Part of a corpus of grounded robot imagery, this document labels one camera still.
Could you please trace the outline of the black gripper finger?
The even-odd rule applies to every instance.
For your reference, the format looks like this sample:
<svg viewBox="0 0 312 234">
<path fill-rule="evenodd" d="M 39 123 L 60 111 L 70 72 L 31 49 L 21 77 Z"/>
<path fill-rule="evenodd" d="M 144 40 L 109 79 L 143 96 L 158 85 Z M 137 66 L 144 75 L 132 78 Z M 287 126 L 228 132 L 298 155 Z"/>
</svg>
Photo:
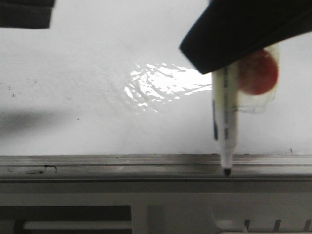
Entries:
<svg viewBox="0 0 312 234">
<path fill-rule="evenodd" d="M 2 0 L 1 28 L 47 29 L 55 0 Z"/>
</svg>

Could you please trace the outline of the black gripper finger view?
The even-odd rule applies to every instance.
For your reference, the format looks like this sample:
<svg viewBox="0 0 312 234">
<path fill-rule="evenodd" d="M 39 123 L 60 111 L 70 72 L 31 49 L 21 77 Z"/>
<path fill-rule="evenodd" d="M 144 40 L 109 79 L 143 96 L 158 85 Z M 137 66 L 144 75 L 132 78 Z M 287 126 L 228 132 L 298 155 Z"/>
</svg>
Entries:
<svg viewBox="0 0 312 234">
<path fill-rule="evenodd" d="M 213 0 L 179 48 L 206 74 L 311 30 L 310 0 Z"/>
</svg>

